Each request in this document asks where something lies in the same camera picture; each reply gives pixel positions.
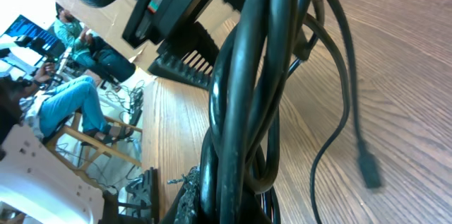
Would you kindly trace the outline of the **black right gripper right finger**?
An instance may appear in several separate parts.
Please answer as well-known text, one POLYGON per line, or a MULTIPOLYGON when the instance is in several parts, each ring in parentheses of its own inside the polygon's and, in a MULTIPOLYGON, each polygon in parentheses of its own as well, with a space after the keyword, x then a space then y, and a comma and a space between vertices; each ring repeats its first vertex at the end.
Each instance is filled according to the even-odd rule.
POLYGON ((261 194, 255 194, 244 185, 239 207, 239 224, 271 224, 271 218, 270 192, 263 194, 263 207, 261 207, 261 194))

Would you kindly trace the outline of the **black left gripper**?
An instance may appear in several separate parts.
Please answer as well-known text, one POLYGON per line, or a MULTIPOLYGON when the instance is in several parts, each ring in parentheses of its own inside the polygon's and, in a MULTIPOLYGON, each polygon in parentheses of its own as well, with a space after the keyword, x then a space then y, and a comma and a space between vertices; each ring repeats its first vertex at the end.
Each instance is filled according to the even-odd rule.
MULTIPOLYGON (((222 1, 241 11, 245 0, 222 1)), ((134 48, 147 40, 154 44, 164 40, 148 72, 207 90, 219 49, 208 31, 193 22, 209 3, 210 0, 137 0, 122 37, 134 48)))

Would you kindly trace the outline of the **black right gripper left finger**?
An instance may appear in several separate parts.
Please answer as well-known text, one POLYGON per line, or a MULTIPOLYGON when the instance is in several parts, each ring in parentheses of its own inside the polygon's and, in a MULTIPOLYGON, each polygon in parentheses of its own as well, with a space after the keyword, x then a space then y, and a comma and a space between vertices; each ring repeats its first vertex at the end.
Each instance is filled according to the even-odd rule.
POLYGON ((162 224, 197 224, 200 199, 200 166, 194 166, 187 175, 180 179, 171 179, 168 184, 182 186, 176 195, 171 207, 160 221, 162 224))

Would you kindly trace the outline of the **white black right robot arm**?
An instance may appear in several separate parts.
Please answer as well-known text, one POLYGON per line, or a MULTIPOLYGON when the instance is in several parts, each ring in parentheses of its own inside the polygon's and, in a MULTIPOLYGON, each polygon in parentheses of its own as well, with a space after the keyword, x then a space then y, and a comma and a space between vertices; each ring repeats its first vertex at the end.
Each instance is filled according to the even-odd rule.
POLYGON ((159 217, 155 179, 142 176, 149 217, 118 212, 115 195, 84 182, 35 138, 27 126, 14 125, 1 140, 1 200, 41 223, 217 223, 214 170, 216 153, 203 141, 201 166, 183 178, 173 204, 159 217))

